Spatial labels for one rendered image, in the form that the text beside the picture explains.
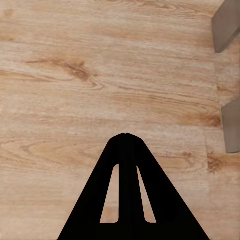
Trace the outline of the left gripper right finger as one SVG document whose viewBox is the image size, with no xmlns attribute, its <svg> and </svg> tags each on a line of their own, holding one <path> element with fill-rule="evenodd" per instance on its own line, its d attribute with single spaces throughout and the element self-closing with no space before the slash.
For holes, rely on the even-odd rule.
<svg viewBox="0 0 240 240">
<path fill-rule="evenodd" d="M 210 240 L 144 141 L 125 140 L 133 240 Z M 137 167 L 156 223 L 145 220 Z"/>
</svg>

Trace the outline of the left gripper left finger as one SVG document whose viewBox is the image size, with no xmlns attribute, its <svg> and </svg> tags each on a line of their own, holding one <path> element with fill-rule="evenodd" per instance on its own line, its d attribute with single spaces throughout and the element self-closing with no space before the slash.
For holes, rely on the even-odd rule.
<svg viewBox="0 0 240 240">
<path fill-rule="evenodd" d="M 100 223 L 113 168 L 117 164 L 118 222 Z M 58 240 L 133 240 L 125 133 L 108 141 Z"/>
</svg>

